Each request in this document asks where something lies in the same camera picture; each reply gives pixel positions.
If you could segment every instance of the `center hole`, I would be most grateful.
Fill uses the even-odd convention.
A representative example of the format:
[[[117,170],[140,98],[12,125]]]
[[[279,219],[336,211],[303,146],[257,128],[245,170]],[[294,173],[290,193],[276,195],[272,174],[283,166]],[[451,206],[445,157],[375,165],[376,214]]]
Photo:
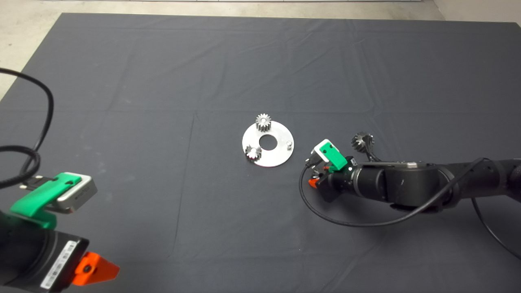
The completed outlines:
[[[272,135],[264,135],[259,140],[260,147],[266,151],[271,151],[277,146],[277,139]]]

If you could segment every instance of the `dark gray tablecloth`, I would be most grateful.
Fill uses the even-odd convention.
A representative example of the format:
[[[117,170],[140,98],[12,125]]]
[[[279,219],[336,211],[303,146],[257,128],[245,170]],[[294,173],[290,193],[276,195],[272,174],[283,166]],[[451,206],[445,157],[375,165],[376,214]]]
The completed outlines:
[[[121,266],[70,292],[519,292],[521,263],[469,202],[344,228],[307,210],[297,180],[315,144],[354,153],[362,130],[388,160],[519,157],[520,53],[514,23],[62,15],[24,69],[56,96],[39,174],[94,177],[98,194],[57,229]],[[44,95],[15,82],[1,143],[32,145],[44,111]],[[241,151],[264,112],[295,138],[276,168]],[[2,209],[22,194],[2,190]],[[480,202],[521,249],[521,206]],[[401,215],[352,197],[314,204],[360,222]]]

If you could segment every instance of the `circular metal plate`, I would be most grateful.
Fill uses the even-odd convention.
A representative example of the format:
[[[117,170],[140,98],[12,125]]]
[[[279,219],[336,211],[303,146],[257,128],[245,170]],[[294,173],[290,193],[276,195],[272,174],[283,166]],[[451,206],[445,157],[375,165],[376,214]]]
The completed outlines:
[[[262,167],[275,167],[287,161],[293,153],[295,142],[293,141],[291,132],[286,128],[286,126],[275,121],[272,121],[270,129],[264,132],[258,131],[257,125],[255,124],[248,127],[242,137],[242,152],[244,153],[244,150],[248,145],[260,148],[261,145],[259,141],[261,140],[261,137],[265,135],[275,137],[277,140],[277,146],[273,150],[269,151],[261,148],[262,153],[260,159],[254,161],[254,163]]]

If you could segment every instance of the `label sticker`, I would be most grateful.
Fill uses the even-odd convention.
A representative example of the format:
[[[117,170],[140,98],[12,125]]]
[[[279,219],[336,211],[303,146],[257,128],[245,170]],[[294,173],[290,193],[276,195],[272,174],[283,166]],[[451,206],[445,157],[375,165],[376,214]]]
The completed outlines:
[[[58,255],[58,258],[56,259],[53,266],[47,273],[47,276],[45,276],[45,278],[43,279],[43,282],[41,283],[40,287],[44,289],[50,289],[52,287],[54,281],[60,274],[61,270],[64,268],[65,263],[69,260],[69,257],[74,251],[74,248],[76,248],[77,244],[78,243],[76,241],[67,241],[67,244],[65,244],[65,247],[61,250],[60,254]]]

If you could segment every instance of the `silver gear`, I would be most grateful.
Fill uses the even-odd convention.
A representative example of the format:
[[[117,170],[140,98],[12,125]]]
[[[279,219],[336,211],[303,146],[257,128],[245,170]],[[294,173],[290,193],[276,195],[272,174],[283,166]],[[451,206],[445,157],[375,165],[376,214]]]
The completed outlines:
[[[257,124],[257,130],[264,132],[268,131],[271,128],[271,117],[268,114],[260,114],[255,119],[255,124]]]
[[[262,149],[259,146],[254,148],[251,145],[248,145],[244,153],[246,154],[248,160],[254,162],[261,158],[260,155],[262,154]]]
[[[371,137],[369,140],[370,147],[373,147],[374,138],[371,134],[366,132],[359,132],[355,135],[355,137],[351,140],[351,145],[357,152],[365,153],[367,151],[366,149],[366,143],[364,141],[364,137]]]

